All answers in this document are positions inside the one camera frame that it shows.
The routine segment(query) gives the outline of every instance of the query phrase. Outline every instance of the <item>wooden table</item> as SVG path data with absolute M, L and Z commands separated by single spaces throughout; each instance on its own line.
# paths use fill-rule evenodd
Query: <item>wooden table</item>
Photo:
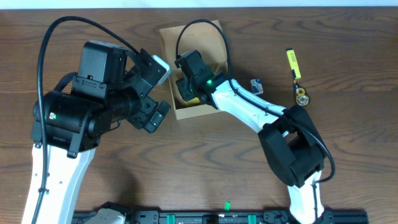
M 260 78 L 264 99 L 293 105 L 285 49 L 295 49 L 307 107 L 333 154 L 337 173 L 322 184 L 331 208 L 365 209 L 374 223 L 398 222 L 398 9 L 85 9 L 0 12 L 0 222 L 19 223 L 30 184 L 32 107 L 39 47 L 61 16 L 84 16 L 137 48 L 161 55 L 159 29 L 219 19 L 231 47 L 233 76 Z M 77 71 L 83 44 L 114 42 L 95 27 L 67 22 L 47 48 L 44 88 Z M 151 96 L 171 103 L 168 84 Z M 324 175 L 330 167 L 325 161 Z M 105 134 L 76 206 L 106 201 L 163 210 L 288 207 L 286 186 L 267 165 L 257 134 L 226 113 L 177 121 L 154 134 L 123 122 Z

